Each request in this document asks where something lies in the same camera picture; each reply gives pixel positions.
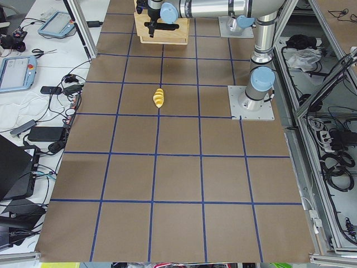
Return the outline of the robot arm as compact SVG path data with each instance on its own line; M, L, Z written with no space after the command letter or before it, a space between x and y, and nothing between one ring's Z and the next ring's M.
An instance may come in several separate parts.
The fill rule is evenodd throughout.
M147 11L149 21L144 25L150 37L156 30L178 29L176 21L180 18L217 17L223 37L244 38L255 25L257 32L250 57L249 83L238 97L238 103L244 110L256 112L269 101L266 95L275 80L268 64L272 61L277 14L282 5L283 1L265 0L146 0L136 2L136 11Z

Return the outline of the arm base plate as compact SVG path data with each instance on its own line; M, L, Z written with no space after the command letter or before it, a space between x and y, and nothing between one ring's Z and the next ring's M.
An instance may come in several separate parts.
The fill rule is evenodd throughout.
M266 93L263 100L249 99L245 94L246 86L229 85L228 96L232 120L274 121L274 113Z
M255 18L219 17L220 36L225 38L252 39Z

